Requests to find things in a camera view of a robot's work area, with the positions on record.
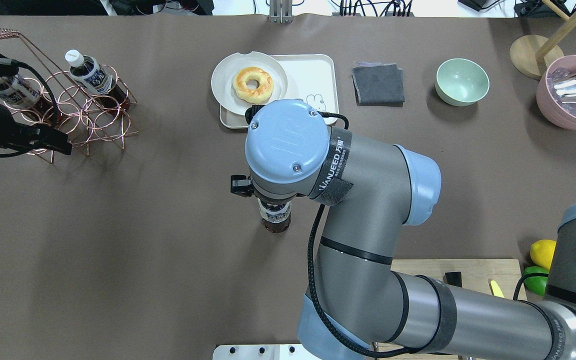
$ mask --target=metal clamp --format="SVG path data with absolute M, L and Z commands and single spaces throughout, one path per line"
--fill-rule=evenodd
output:
M 293 22 L 293 0 L 270 0 L 271 23 L 288 24 Z

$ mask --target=yellow lemon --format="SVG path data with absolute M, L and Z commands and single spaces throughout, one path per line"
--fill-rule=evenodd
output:
M 530 246 L 530 259 L 540 267 L 547 271 L 551 271 L 556 245 L 557 241 L 550 239 L 541 239 L 536 241 Z

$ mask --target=rectangular tray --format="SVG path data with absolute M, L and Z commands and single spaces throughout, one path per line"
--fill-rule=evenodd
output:
M 320 112 L 338 113 L 335 64 L 328 55 L 272 55 L 281 64 L 288 77 L 286 99 L 298 99 Z M 219 120 L 229 129 L 246 129 L 244 115 L 235 114 L 219 106 Z M 336 118 L 326 118 L 333 125 Z

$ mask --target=donut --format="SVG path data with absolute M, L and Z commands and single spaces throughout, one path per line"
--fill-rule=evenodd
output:
M 259 83 L 256 89 L 249 89 L 247 82 L 255 80 Z M 243 68 L 232 80 L 232 87 L 237 97 L 251 104 L 261 104 L 270 98 L 275 88 L 275 82 L 269 73 L 262 68 L 249 66 Z

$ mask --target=wooden cutting board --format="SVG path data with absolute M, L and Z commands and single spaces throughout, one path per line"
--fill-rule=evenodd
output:
M 512 299 L 517 281 L 521 278 L 521 267 L 516 259 L 423 259 L 394 260 L 392 269 L 409 275 L 426 275 L 444 280 L 444 273 L 461 272 L 461 280 L 465 289 L 492 294 L 490 280 L 499 284 L 503 295 Z M 526 292 L 521 287 L 519 300 L 526 300 Z M 400 346 L 392 344 L 377 344 L 378 351 L 390 351 Z M 456 360 L 457 355 L 401 355 L 391 357 L 394 360 Z

